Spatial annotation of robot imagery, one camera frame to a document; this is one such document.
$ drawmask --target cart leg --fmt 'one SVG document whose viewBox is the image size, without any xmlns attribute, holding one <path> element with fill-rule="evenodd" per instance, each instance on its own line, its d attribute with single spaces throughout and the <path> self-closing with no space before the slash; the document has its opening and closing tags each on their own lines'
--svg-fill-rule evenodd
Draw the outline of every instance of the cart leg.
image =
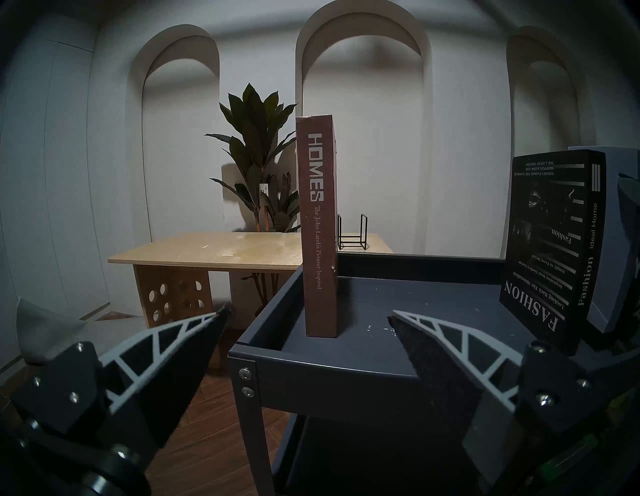
<svg viewBox="0 0 640 496">
<path fill-rule="evenodd" d="M 213 312 L 206 269 L 134 265 L 149 328 Z"/>
<path fill-rule="evenodd" d="M 228 368 L 255 488 L 259 496 L 275 496 L 255 362 L 230 356 Z"/>
</svg>

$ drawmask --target gray cushion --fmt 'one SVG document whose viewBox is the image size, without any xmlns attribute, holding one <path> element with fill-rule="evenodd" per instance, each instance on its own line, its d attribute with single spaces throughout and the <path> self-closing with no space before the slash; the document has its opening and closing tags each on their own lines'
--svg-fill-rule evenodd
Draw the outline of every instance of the gray cushion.
<svg viewBox="0 0 640 496">
<path fill-rule="evenodd" d="M 143 317 L 85 322 L 18 300 L 18 345 L 29 364 L 44 364 L 78 341 L 93 343 L 100 356 L 146 328 Z"/>
</svg>

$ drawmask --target wooden table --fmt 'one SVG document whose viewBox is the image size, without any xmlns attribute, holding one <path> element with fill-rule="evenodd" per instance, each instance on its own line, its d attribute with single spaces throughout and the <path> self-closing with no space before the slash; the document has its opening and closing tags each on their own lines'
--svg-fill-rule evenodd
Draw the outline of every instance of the wooden table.
<svg viewBox="0 0 640 496">
<path fill-rule="evenodd" d="M 343 251 L 363 249 L 349 246 Z M 371 233 L 366 252 L 393 253 Z M 133 265 L 147 324 L 155 327 L 214 311 L 209 271 L 290 275 L 302 263 L 302 247 L 297 232 L 195 232 L 139 246 L 108 262 Z"/>
</svg>

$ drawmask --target brown book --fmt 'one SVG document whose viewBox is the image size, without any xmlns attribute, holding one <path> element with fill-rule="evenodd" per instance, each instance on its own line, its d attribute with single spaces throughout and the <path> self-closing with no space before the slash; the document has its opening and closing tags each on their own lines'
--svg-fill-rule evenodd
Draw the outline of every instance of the brown book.
<svg viewBox="0 0 640 496">
<path fill-rule="evenodd" d="M 337 337 L 335 135 L 330 115 L 296 118 L 307 336 Z"/>
</svg>

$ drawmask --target black book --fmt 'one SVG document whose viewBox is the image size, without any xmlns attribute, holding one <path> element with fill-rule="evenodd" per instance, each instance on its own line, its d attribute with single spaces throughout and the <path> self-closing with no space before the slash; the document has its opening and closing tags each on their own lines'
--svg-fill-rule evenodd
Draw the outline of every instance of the black book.
<svg viewBox="0 0 640 496">
<path fill-rule="evenodd" d="M 514 157 L 500 302 L 539 339 L 573 355 L 600 263 L 605 154 Z"/>
</svg>

